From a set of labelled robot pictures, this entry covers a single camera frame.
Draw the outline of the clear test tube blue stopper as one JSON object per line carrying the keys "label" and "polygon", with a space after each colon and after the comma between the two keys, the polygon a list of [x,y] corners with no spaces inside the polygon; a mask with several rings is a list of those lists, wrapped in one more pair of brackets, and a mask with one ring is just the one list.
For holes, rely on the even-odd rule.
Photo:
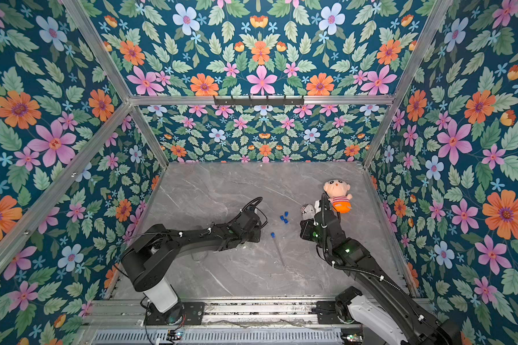
{"label": "clear test tube blue stopper", "polygon": [[271,238],[273,239],[273,243],[274,243],[274,246],[275,246],[275,249],[276,249],[276,253],[277,253],[278,257],[279,257],[280,263],[282,264],[283,267],[286,267],[286,264],[283,261],[283,257],[282,257],[282,254],[281,254],[279,243],[277,242],[277,238],[276,238],[276,235],[275,235],[274,232],[271,233]]}

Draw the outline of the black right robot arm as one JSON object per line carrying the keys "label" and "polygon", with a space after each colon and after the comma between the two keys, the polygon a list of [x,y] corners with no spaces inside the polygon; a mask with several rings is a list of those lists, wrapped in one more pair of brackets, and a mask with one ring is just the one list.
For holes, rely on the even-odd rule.
{"label": "black right robot arm", "polygon": [[460,344],[460,329],[439,321],[405,293],[356,239],[345,235],[340,217],[324,195],[302,207],[300,237],[316,244],[319,258],[361,284],[335,299],[341,321],[367,326],[387,344]]}

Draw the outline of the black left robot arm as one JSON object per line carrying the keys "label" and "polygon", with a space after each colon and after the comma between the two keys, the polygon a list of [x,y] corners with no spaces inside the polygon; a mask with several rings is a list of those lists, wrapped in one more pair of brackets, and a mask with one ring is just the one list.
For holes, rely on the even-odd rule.
{"label": "black left robot arm", "polygon": [[177,257],[222,252],[260,241],[261,230],[268,223],[258,209],[262,201],[261,197],[254,198],[234,218],[204,229],[181,231],[156,224],[133,237],[121,256],[121,265],[134,290],[148,300],[147,325],[177,324],[184,319],[185,306],[167,279],[168,269]]}

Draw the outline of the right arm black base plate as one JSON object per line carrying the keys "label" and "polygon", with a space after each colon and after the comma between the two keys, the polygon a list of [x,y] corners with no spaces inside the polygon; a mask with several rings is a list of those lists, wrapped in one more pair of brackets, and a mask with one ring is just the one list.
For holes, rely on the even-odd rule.
{"label": "right arm black base plate", "polygon": [[317,315],[318,324],[352,324],[348,307],[337,301],[318,301],[312,312]]}

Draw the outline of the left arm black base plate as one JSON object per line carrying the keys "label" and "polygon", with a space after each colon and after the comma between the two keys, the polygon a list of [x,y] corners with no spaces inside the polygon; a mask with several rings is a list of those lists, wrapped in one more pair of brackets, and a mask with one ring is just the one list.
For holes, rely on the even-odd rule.
{"label": "left arm black base plate", "polygon": [[203,302],[178,302],[166,312],[160,312],[152,303],[147,307],[146,326],[198,326],[204,317]]}

